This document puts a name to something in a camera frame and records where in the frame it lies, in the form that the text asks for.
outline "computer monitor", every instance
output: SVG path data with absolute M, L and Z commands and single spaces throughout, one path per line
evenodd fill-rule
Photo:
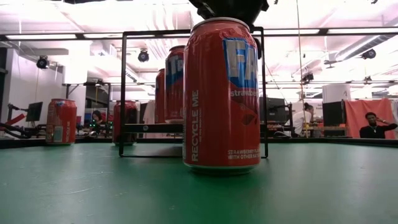
M 267 122 L 285 123 L 286 109 L 285 100 L 280 98 L 266 98 L 267 104 Z M 260 116 L 261 121 L 264 122 L 264 110 L 263 110 L 262 97 L 260 97 Z
M 42 114 L 43 102 L 31 103 L 27 109 L 26 121 L 40 121 L 40 115 Z

